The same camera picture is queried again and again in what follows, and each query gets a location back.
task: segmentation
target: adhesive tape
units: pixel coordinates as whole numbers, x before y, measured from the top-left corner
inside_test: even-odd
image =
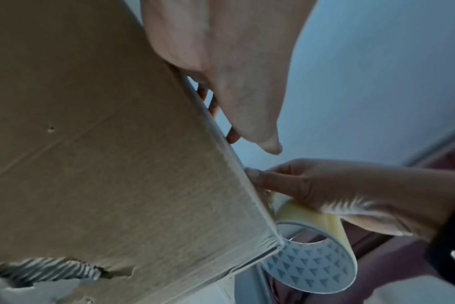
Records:
[[[316,212],[279,193],[273,194],[271,207],[278,225],[295,225],[326,237],[315,243],[284,239],[284,248],[261,262],[271,276],[312,293],[339,292],[354,282],[358,263],[339,217]]]

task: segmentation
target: hand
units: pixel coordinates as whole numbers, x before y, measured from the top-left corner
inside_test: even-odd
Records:
[[[154,50],[186,71],[216,99],[232,129],[272,154],[282,146],[277,120],[291,55],[316,0],[143,0],[142,19]]]
[[[374,232],[431,240],[455,211],[455,172],[296,159],[247,168],[254,185]]]

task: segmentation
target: corrugated cardboard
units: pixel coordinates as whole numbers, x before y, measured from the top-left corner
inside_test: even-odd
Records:
[[[278,249],[183,81],[121,2],[0,1],[0,262],[66,257],[114,274],[2,282],[0,303],[175,301]]]

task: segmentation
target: dark sleeve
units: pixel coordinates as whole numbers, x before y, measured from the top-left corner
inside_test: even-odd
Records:
[[[425,258],[442,278],[455,285],[455,212],[429,244]]]

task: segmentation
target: tape roll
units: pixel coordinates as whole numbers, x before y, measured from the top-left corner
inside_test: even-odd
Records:
[[[284,248],[261,262],[271,276],[312,293],[339,292],[354,282],[358,262],[339,217],[316,212],[279,193],[273,194],[271,207],[278,225],[296,225],[326,237],[315,243],[284,239]]]

